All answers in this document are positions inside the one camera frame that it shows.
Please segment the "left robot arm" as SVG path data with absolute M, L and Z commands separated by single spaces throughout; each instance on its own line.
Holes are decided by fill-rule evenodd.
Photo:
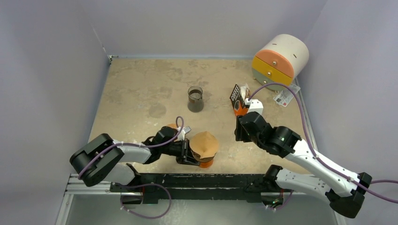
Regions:
M 175 157 L 178 164 L 200 165 L 185 137 L 190 130 L 164 126 L 156 135 L 138 143 L 117 141 L 103 133 L 75 152 L 69 162 L 88 187 L 108 181 L 133 192 L 139 188 L 140 179 L 132 163 L 151 164 L 164 154 Z

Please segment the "light bamboo dripper stand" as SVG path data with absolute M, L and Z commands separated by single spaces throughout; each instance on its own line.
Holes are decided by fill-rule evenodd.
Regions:
M 167 127 L 173 128 L 173 129 L 178 129 L 178 126 L 175 123 L 168 124 Z

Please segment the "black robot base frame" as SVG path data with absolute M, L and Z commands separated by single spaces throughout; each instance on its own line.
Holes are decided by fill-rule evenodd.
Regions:
M 135 203 L 157 204 L 159 200 L 246 201 L 279 206 L 290 189 L 276 184 L 281 167 L 265 174 L 141 173 L 128 185 L 113 182 L 111 192 L 140 193 Z

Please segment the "grey glass carafe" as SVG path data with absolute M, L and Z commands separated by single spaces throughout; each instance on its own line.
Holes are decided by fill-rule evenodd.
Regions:
M 198 113 L 204 108 L 203 90 L 199 86 L 191 86 L 188 89 L 188 109 L 193 113 Z

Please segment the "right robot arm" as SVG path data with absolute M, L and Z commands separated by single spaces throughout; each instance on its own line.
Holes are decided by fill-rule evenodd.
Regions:
M 372 177 L 355 173 L 332 162 L 290 128 L 272 127 L 258 112 L 237 116 L 236 141 L 253 142 L 271 155 L 287 159 L 303 167 L 309 174 L 298 174 L 278 165 L 267 170 L 266 189 L 290 189 L 315 196 L 329 204 L 336 213 L 355 218 L 365 200 Z

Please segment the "coffee paper filter box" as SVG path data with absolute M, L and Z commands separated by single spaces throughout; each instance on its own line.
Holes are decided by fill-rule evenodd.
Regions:
M 247 83 L 236 83 L 230 95 L 233 112 L 235 116 L 245 115 L 249 110 L 249 105 L 245 100 L 251 96 L 251 91 Z

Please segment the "orange glass carafe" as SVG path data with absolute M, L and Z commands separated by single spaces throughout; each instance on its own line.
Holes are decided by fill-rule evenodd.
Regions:
M 201 162 L 199 167 L 200 168 L 209 168 L 213 164 L 213 162 L 214 162 L 214 159 L 212 158 L 208 162 Z

